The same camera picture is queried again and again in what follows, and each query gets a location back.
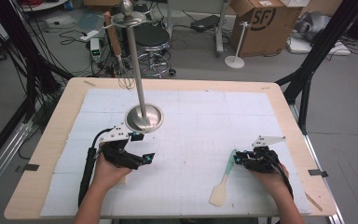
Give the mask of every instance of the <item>black tape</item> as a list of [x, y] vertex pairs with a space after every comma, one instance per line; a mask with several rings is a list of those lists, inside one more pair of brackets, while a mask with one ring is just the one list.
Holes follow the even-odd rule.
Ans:
[[322, 177], [328, 177], [328, 174], [326, 171], [321, 171], [319, 169], [308, 170], [308, 173], [310, 173], [310, 175], [321, 175]]
[[22, 169], [22, 171], [37, 171], [37, 169], [39, 168], [39, 165], [36, 164], [26, 164], [24, 165], [24, 168]]

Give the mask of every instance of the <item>white stand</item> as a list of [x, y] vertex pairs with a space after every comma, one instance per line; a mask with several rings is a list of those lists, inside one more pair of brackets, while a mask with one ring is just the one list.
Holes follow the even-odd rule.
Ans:
[[235, 53], [235, 56], [228, 56], [225, 58], [226, 65], [228, 65], [232, 68], [242, 68], [245, 66], [245, 62], [243, 61], [242, 58], [238, 57], [238, 53], [240, 51], [243, 34], [245, 33], [245, 29], [248, 26], [248, 22], [246, 22], [246, 21], [242, 22], [242, 23], [240, 23], [240, 25], [242, 26], [242, 33], [241, 33], [241, 37], [240, 37], [240, 42], [238, 43], [238, 46], [237, 46], [237, 52]]

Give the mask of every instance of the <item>human arm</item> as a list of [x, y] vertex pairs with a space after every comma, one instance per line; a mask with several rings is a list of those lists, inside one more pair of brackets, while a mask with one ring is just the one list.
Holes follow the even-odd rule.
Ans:
[[107, 161], [103, 153], [97, 159], [94, 177], [74, 219], [75, 224], [99, 223], [103, 199], [122, 177], [129, 174], [129, 168], [117, 168]]
[[[282, 165], [282, 169], [287, 177], [289, 173]], [[304, 223], [289, 189], [284, 184], [281, 174], [262, 174], [255, 171], [250, 171], [266, 188], [278, 207], [278, 213], [281, 224], [301, 224]]]

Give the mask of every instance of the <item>concrete floor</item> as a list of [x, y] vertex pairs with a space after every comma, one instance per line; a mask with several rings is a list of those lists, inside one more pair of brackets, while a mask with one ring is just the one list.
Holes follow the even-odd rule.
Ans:
[[[89, 12], [75, 10], [65, 13], [81, 21]], [[178, 20], [184, 24], [191, 22], [189, 18]], [[94, 25], [100, 27], [101, 24], [102, 19], [97, 18]], [[229, 26], [230, 18], [227, 19], [226, 27]], [[87, 24], [82, 27], [87, 32]], [[183, 33], [176, 31], [174, 34], [181, 37]], [[52, 53], [69, 71], [80, 71], [87, 67], [90, 54], [84, 44], [75, 42], [62, 46], [59, 33], [44, 35]], [[274, 82], [296, 71], [306, 58], [306, 55], [294, 55], [284, 49], [274, 57], [244, 58], [246, 65], [242, 69], [231, 69], [224, 63], [224, 58], [234, 55], [231, 47], [225, 47], [221, 57], [216, 58], [211, 35], [190, 33], [187, 37], [194, 41], [195, 46], [200, 43], [203, 47], [196, 51], [170, 49], [170, 62], [177, 73], [175, 77], [165, 78]], [[24, 95], [11, 60], [0, 61], [0, 131]], [[307, 124], [310, 140], [319, 162], [329, 174], [327, 182], [345, 223], [358, 223], [358, 55], [334, 56], [319, 67], [312, 80]], [[23, 146], [23, 155], [32, 155], [39, 138], [40, 133], [37, 133]], [[26, 163], [26, 160], [16, 155], [0, 178], [0, 223], [36, 223], [8, 221], [3, 216], [8, 200], [21, 178], [21, 173], [16, 172], [16, 169]], [[306, 220], [307, 223], [326, 223], [321, 217]], [[70, 223], [70, 220], [44, 220], [37, 223]]]

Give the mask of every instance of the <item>wooden table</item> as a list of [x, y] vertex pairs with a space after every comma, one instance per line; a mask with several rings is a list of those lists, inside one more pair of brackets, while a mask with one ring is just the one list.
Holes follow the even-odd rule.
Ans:
[[[196, 80], [144, 79], [145, 90], [178, 91], [245, 91], [264, 92], [268, 95], [282, 134], [288, 146], [305, 192], [308, 194], [311, 216], [334, 215], [336, 206], [323, 179], [310, 175], [308, 170], [317, 169], [316, 162], [299, 130], [295, 118], [286, 103], [280, 87], [274, 83], [228, 82]], [[50, 179], [57, 160], [62, 154], [66, 139], [82, 106], [88, 89], [119, 89], [117, 79], [72, 78], [59, 101], [48, 126], [37, 145], [30, 164], [38, 164], [37, 171], [25, 171], [5, 211], [7, 219], [39, 219], [40, 211], [48, 194]]]

